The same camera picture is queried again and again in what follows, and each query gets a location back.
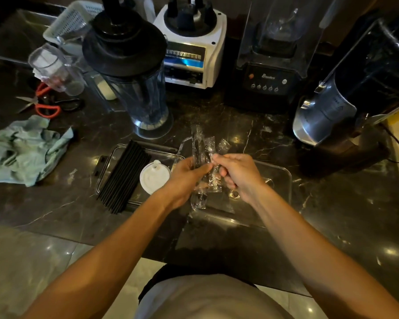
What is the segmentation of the person's left hand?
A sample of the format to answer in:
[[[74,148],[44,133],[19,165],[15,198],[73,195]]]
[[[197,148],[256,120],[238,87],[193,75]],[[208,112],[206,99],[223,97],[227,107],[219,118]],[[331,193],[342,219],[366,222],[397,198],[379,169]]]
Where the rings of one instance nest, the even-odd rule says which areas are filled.
[[[201,179],[192,178],[191,170],[195,168],[192,156],[180,160],[173,168],[170,179],[158,190],[167,212],[184,205],[197,187]]]

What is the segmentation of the clear plastic straw wrappers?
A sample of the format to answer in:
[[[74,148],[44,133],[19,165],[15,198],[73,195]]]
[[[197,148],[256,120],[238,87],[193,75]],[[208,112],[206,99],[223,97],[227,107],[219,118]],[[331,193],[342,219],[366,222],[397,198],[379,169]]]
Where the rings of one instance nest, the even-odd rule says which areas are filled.
[[[214,154],[226,154],[231,145],[226,139],[216,142],[214,136],[206,136],[199,124],[191,125],[191,135],[182,141],[177,153],[185,158],[192,157],[192,168],[212,164]],[[225,188],[223,177],[219,174],[219,165],[212,169],[197,182],[185,208],[197,212],[232,213],[229,191]]]

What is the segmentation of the person's left forearm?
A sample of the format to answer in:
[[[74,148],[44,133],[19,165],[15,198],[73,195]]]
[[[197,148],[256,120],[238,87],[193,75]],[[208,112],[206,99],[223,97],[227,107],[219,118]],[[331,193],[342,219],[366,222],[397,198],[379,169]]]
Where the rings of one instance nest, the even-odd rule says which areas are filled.
[[[21,319],[101,319],[165,218],[186,200],[159,189],[48,285]]]

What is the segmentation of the person's right forearm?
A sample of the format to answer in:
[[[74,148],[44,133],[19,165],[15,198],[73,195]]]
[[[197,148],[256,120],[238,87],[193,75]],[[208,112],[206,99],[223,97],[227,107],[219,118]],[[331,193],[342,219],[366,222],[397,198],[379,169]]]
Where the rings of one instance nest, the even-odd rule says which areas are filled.
[[[399,319],[399,302],[270,187],[249,203],[328,319]]]

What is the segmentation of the clear plastic tray lid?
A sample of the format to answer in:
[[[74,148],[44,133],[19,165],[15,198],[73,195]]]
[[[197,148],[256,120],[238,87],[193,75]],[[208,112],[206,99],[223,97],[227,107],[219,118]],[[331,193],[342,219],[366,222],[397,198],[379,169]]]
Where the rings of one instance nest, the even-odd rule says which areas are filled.
[[[262,183],[277,193],[287,204],[291,203],[292,175],[284,167],[271,165],[264,161],[254,160],[260,173]],[[199,189],[191,196],[194,218],[205,219],[225,226],[247,226],[265,228],[260,215],[255,209],[253,199],[257,194],[251,188],[239,191],[239,187],[231,187],[216,166],[200,182]]]

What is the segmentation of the white cup lid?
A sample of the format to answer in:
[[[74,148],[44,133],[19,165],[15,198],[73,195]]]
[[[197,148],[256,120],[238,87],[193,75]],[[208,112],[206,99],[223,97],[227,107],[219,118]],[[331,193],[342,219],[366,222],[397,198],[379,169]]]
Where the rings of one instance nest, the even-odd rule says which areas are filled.
[[[139,181],[143,190],[149,195],[153,194],[170,179],[171,170],[159,160],[154,160],[143,168]]]

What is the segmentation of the clear plastic tray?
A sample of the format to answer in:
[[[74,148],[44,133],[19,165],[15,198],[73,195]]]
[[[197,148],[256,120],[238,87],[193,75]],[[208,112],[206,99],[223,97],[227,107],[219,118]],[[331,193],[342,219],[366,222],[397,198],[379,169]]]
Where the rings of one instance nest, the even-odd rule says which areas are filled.
[[[130,161],[120,158],[125,155],[126,147],[138,144],[144,151],[143,155],[132,157]],[[94,176],[97,199],[111,214],[120,214],[125,210],[134,211],[150,194],[140,184],[140,174],[144,167],[160,161],[163,166],[172,167],[185,157],[176,152],[175,148],[158,144],[148,144],[131,140],[128,144],[117,144],[109,156],[101,156],[96,164]]]

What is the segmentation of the bundle of black straws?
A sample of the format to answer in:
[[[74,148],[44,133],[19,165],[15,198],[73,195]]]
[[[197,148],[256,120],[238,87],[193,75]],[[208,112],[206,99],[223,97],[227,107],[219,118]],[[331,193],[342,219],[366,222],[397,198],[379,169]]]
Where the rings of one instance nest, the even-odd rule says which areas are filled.
[[[140,172],[151,156],[136,141],[131,140],[98,195],[101,203],[112,213],[119,214],[139,183]]]

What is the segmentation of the white blender base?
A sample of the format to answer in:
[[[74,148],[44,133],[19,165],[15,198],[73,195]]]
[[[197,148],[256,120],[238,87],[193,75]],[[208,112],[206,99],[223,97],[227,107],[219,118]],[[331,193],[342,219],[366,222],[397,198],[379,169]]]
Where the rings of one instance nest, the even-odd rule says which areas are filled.
[[[227,16],[211,1],[169,0],[154,25],[167,40],[165,82],[212,88],[222,64]]]

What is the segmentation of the blender jar with black lid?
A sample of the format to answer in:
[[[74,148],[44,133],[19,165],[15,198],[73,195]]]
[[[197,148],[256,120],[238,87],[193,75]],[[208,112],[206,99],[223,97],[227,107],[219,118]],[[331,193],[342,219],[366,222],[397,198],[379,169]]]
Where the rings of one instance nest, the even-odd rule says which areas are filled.
[[[101,0],[104,10],[82,43],[87,64],[105,80],[144,139],[159,139],[173,124],[166,104],[161,31],[119,0]]]

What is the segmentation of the clear plastic container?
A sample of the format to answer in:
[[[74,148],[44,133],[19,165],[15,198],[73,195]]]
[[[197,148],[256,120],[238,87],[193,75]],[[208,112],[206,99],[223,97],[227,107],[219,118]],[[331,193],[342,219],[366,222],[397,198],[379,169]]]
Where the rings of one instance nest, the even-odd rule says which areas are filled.
[[[88,70],[82,73],[82,76],[86,85],[108,113],[125,111],[112,88],[99,73]]]

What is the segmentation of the silver and black appliance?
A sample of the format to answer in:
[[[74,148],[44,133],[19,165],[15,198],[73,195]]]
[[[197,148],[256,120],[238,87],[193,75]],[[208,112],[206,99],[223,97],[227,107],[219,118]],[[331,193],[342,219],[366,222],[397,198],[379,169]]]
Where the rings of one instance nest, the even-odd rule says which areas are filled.
[[[399,110],[399,15],[391,21],[378,10],[360,16],[325,73],[293,119],[295,137],[310,146],[299,153],[299,165],[399,164],[382,141],[366,139],[366,132]]]

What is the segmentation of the white plastic basket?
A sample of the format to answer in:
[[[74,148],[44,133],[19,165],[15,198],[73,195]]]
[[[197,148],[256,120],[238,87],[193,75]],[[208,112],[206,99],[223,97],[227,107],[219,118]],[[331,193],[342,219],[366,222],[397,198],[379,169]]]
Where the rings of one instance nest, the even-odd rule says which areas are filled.
[[[85,27],[103,9],[100,3],[76,0],[44,31],[43,38],[70,55],[82,56],[82,42],[68,41],[64,35]]]

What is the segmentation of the metal sink tray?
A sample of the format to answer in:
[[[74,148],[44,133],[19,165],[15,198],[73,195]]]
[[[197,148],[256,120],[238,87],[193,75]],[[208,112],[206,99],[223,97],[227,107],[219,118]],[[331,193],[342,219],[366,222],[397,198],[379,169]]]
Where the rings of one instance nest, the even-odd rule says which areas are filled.
[[[0,62],[29,67],[29,55],[46,42],[43,33],[61,12],[18,8],[0,18]]]

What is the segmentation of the orange handled scissors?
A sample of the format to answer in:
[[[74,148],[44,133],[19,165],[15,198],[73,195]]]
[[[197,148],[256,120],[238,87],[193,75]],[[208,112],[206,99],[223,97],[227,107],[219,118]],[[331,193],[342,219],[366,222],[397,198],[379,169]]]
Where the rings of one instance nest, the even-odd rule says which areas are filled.
[[[33,98],[17,96],[19,100],[27,102],[16,113],[28,111],[34,108],[37,115],[47,119],[54,119],[62,113],[72,113],[82,110],[85,102],[81,98],[57,99],[56,91],[44,82],[40,82]]]

